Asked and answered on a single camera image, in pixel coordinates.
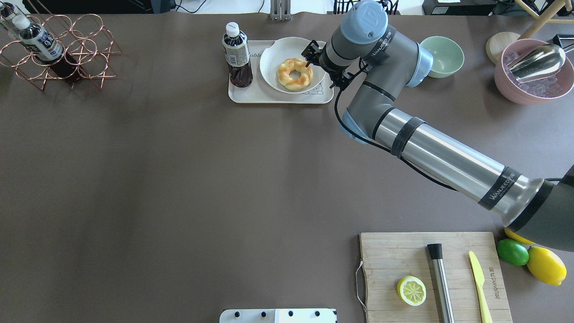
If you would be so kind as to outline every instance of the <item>wooden cutting board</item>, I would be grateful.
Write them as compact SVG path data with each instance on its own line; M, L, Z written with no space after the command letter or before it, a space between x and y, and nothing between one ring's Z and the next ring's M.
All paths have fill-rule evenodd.
M482 322L468 257L471 250L486 278L483 290L493 322L512 322L492 232L391 232L360 236L367 323L441 322L431 258L426 249L431 243L443 245L443 262L456 322ZM399 279L407 275L420 278L426 285L426 301L420 306L408 305L397 294Z

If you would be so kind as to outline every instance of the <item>lemon slice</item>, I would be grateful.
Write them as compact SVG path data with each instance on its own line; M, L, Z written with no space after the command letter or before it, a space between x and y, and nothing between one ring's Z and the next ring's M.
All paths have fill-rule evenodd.
M405 303L418 306L425 302L425 284L415 276L405 276L398 281L397 292Z

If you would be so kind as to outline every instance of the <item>iced tea bottle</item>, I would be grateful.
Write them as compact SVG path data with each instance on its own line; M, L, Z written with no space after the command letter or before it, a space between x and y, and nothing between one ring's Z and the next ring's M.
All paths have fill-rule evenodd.
M247 35L241 30L236 22L230 22L226 26L226 32L222 40L225 50L225 59L229 68L230 81L236 87L247 87L253 81L249 48L247 47Z

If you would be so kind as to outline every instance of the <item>stainless steel muddler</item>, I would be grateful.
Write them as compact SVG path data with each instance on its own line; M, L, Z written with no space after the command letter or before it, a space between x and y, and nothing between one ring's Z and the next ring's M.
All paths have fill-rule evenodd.
M435 273L436 290L439 292L440 308L443 312L444 323L454 323L455 316L452 312L451 296L448 293L447 274L443 264L443 245L440 243L428 244L430 259Z

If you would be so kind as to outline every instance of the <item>black cable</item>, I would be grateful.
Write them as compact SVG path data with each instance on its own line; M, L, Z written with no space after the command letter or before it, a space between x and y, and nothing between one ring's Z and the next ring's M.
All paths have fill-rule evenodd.
M532 10L534 10L534 12L535 12L537 15L540 15L540 13L541 13L541 12L540 12L540 9L538 9L538 6L536 5L536 3L535 3L534 1L525 0L524 3L527 4Z
M544 11L546 11L547 7L550 4L548 3L548 0L544 1L544 3L542 4L542 7L540 7L540 13L543 13Z
M179 4L179 5L176 5L176 11L178 11L179 8L182 8L182 9L185 10L187 13L196 13L196 12L199 11L199 9L201 9L201 7L203 6L203 4L204 4L206 1L207 1L207 0L203 0L203 2L201 3L201 5L199 5L199 7L197 7L197 9L195 9L195 11L189 11L189 10L187 10L186 8L184 8L184 7L181 6L181 3L183 2L183 0L181 0L181 1L180 1L180 4Z
M359 74L361 74L362 72L364 72L364 71L367 69L368 66L369 66L368 64L365 64L365 66L362 67L361 69L359 69L359 71L358 71L357 73L352 74L352 75L351 75L351 82L352 82L352 80L353 80L357 75L359 75ZM370 144L370 145L372 145L372 146L374 146L374 147L377 147L377 148L379 148L379 149L382 149L383 151L386 151L386 152L390 153L390 152L391 152L390 149L388 149L388 148L386 148L386 147L384 147L384 146L382 146L382 145L379 145L378 143L374 143L374 142L372 142L372 141L370 141L370 140L367 140L367 139L365 139L365 138L359 136L359 135L356 134L353 130L351 130L349 127L347 127L347 125L346 125L346 124L343 122L343 120L341 119L341 116L339 115L339 110L338 110L338 108L337 108L337 106L338 106L338 104L339 104L339 98L341 97L341 93L343 93L343 91L339 90L339 92L337 93L337 97L335 98L335 116L337 117L337 121L338 121L339 124L343 127L343 129L345 129L348 133L350 133L350 134L353 135L354 137L358 138L359 140L361 140L361 141L363 141L363 142L365 142L365 143L367 143L367 144ZM433 182L433 183L435 183L435 184L438 184L438 185L440 185L440 186L442 186L442 187L444 187L444 188L446 188L446 189L456 191L456 189L453 188L452 186L449 186L449 185L447 185L447 184L445 184L445 183L443 183L443 182L440 182L440 181L438 181L438 180L432 178L431 176L429 176L428 174L426 174L425 172L423 172L422 170L420 170L419 168L417 168L415 165L413 165L411 162L409 162L408 160L404 159L403 157L400 157L400 160L401 160L402 162L404 162L407 166L409 166L412 170L414 170L415 172L419 173L420 175L422 175L424 178L428 179L429 181L431 181L431 182Z
M398 0L395 2L395 9L393 11L393 14L397 14L397 10L398 10Z
M503 5L513 5L514 0L493 0L496 3L502 3Z
M393 9L393 6L394 6L393 0L382 0L382 1L380 1L380 4L383 7L385 7L385 11L387 12L387 14L391 14L391 10Z

